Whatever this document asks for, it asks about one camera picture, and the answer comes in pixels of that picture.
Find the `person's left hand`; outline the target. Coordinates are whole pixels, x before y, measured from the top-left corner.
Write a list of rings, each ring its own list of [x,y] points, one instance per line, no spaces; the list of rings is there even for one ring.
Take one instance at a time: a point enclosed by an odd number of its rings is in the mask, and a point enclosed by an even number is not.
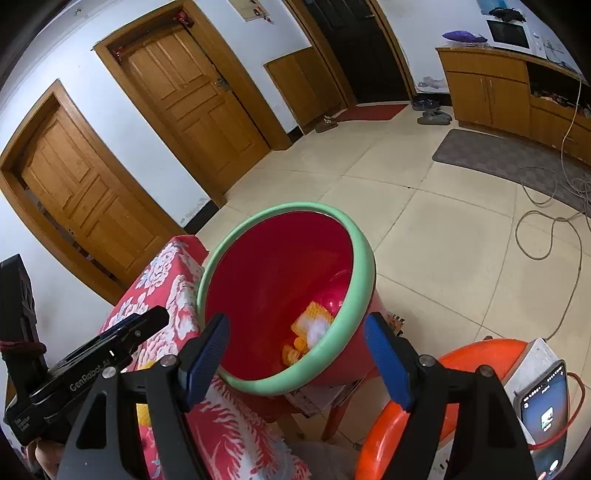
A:
[[[55,480],[64,453],[64,446],[59,443],[36,440],[27,446],[27,455],[34,458],[46,476]]]

